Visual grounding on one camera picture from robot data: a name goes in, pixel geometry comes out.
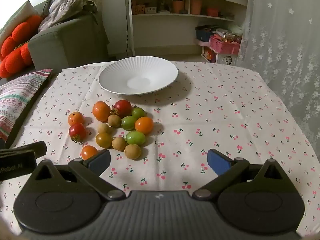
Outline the large orange tomato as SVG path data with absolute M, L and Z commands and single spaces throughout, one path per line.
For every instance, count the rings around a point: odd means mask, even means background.
M 94 117 L 100 122 L 107 122 L 111 114 L 109 105 L 103 101 L 97 101 L 92 109 Z

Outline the white printed storage box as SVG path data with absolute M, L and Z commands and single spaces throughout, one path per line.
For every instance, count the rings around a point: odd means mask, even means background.
M 237 56 L 231 54 L 220 54 L 209 47 L 202 47 L 201 56 L 210 63 L 225 64 L 235 66 Z

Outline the red flower plush pillow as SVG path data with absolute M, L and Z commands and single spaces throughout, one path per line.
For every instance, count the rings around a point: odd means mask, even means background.
M 1 43 L 2 79 L 9 78 L 33 64 L 28 49 L 28 41 L 37 34 L 41 22 L 41 16 L 30 16 L 24 22 L 18 24 Z

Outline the olive brown tomato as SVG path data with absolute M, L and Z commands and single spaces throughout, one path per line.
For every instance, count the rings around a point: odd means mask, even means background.
M 95 142 L 97 143 L 98 146 L 102 148 L 110 148 L 112 146 L 112 141 L 113 141 L 112 136 L 105 132 L 99 133 L 95 137 Z

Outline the cherry print tablecloth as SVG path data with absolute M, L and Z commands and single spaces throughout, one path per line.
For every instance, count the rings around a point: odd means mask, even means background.
M 68 116 L 86 119 L 85 143 L 96 146 L 99 123 L 93 105 L 114 105 L 120 96 L 101 88 L 104 63 L 65 69 L 50 84 L 25 120 L 13 146 L 47 144 L 46 158 L 66 164 L 77 158 L 81 144 L 69 137 Z M 215 148 L 254 164 L 275 159 L 303 198 L 302 236 L 319 232 L 319 161 L 284 103 L 251 70 L 222 64 L 176 62 L 179 74 L 169 87 L 134 96 L 130 102 L 153 120 L 139 160 L 111 152 L 102 178 L 124 192 L 193 191 L 215 178 L 207 152 Z

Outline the red tomato with stem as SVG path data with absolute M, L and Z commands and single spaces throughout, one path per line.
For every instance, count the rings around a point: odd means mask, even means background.
M 87 137 L 86 128 L 82 123 L 73 124 L 69 128 L 68 133 L 69 133 L 71 140 L 75 143 L 83 142 Z

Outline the dark red tomato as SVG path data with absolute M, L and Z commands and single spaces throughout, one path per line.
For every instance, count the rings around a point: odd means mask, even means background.
M 120 118 L 124 118 L 126 116 L 131 115 L 131 112 L 132 112 L 132 105 L 127 100 L 117 101 L 111 109 L 111 113 L 119 116 Z

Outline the green tomato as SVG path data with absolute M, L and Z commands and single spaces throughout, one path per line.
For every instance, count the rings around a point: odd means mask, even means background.
M 144 109 L 142 109 L 140 107 L 133 107 L 131 115 L 135 119 L 139 119 L 139 118 L 145 117 L 146 116 L 146 112 L 144 111 Z
M 145 134 L 139 131 L 132 131 L 127 133 L 126 135 L 126 142 L 128 144 L 136 144 L 138 146 L 141 146 L 146 141 Z
M 121 126 L 126 131 L 131 131 L 135 128 L 136 118 L 134 116 L 126 116 L 121 120 Z

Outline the pink plastic basket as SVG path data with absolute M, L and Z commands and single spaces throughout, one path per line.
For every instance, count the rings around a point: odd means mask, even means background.
M 209 47 L 219 54 L 238 55 L 240 44 L 237 42 L 223 42 L 211 36 L 209 39 Z

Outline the dark blue storage box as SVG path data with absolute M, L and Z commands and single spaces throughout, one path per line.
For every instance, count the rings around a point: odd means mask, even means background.
M 214 35 L 217 25 L 202 25 L 195 28 L 196 38 L 202 42 L 209 42 L 209 39 Z

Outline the white floral curtain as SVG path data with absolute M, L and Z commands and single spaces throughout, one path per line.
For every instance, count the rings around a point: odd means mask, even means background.
M 248 0 L 240 62 L 319 143 L 319 0 Z

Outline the white ribbed plate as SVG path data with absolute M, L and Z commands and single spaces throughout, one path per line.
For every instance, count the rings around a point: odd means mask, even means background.
M 143 95 L 159 91 L 178 77 L 177 67 L 154 56 L 133 56 L 115 61 L 100 73 L 99 85 L 118 95 Z

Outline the grey floral backpack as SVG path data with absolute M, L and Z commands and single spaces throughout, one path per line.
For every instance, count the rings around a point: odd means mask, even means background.
M 84 0 L 47 0 L 44 4 L 43 20 L 39 32 L 53 27 L 82 11 Z

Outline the white shelf unit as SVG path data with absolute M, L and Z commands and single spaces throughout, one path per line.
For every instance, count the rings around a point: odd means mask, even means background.
M 248 0 L 126 0 L 127 45 L 133 56 L 199 51 L 196 28 L 242 26 Z

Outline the grey sofa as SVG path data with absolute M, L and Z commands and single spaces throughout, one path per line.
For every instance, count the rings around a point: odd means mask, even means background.
M 1 29 L 1 43 L 20 23 L 37 10 L 26 1 Z M 28 41 L 28 49 L 36 70 L 50 68 L 60 72 L 88 63 L 106 61 L 107 36 L 95 13 L 88 10 L 39 32 Z

